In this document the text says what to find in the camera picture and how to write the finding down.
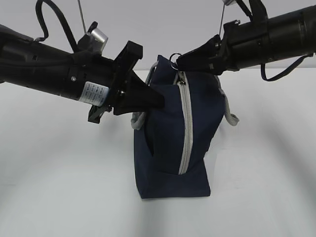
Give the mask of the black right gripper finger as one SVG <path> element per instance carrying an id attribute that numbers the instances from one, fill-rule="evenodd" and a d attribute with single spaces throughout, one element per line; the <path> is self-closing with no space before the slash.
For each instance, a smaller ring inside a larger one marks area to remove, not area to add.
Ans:
<path id="1" fill-rule="evenodd" d="M 220 42 L 220 36 L 215 35 L 202 46 L 179 56 L 176 60 L 178 70 L 211 72 L 210 58 L 215 57 L 218 53 L 219 47 L 216 45 L 220 44 Z"/>

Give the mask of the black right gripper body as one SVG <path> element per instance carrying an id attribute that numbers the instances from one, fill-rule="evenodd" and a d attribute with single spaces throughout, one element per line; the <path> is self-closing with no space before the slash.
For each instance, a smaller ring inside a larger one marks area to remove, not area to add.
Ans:
<path id="1" fill-rule="evenodd" d="M 214 51 L 209 57 L 209 68 L 215 75 L 260 65 L 265 61 L 264 52 L 268 44 L 266 7 L 260 0 L 250 0 L 250 7 L 242 0 L 238 0 L 237 4 L 250 21 L 225 23 L 223 37 L 216 35 L 212 38 Z"/>

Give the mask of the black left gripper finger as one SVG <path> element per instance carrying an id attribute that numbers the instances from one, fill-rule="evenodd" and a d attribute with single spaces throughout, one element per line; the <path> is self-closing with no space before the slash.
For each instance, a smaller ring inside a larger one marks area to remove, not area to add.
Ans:
<path id="1" fill-rule="evenodd" d="M 120 116 L 128 113 L 146 112 L 152 107 L 150 106 L 119 106 L 113 107 L 113 114 L 115 116 Z"/>
<path id="2" fill-rule="evenodd" d="M 143 82 L 134 71 L 126 84 L 123 107 L 127 109 L 161 109 L 164 96 Z"/>

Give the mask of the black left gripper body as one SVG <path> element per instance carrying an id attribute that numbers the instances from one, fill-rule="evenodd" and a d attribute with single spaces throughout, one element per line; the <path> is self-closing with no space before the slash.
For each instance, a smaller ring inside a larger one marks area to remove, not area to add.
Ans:
<path id="1" fill-rule="evenodd" d="M 130 79 L 131 71 L 143 58 L 143 46 L 128 41 L 118 54 L 113 64 L 113 76 L 105 102 L 100 106 L 92 106 L 88 113 L 88 121 L 99 123 L 105 112 L 113 112 L 116 105 L 123 106 L 126 84 Z"/>

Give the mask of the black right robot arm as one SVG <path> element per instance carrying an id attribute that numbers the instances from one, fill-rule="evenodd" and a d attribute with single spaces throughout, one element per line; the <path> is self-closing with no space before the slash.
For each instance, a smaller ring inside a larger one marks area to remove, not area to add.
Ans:
<path id="1" fill-rule="evenodd" d="M 202 46 L 176 60 L 180 71 L 221 75 L 241 69 L 297 57 L 285 76 L 316 52 L 316 7 L 309 6 L 269 18 L 260 0 L 237 1 L 250 21 L 238 20 L 223 25 L 223 36 L 215 35 Z"/>

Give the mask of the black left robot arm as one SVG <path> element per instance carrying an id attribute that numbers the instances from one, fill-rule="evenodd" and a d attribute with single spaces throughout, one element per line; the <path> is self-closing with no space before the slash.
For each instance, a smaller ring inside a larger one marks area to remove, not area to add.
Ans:
<path id="1" fill-rule="evenodd" d="M 143 56 L 128 41 L 116 59 L 98 53 L 68 53 L 0 28 L 0 80 L 91 105 L 88 121 L 105 112 L 122 115 L 164 107 L 164 97 L 133 71 Z"/>

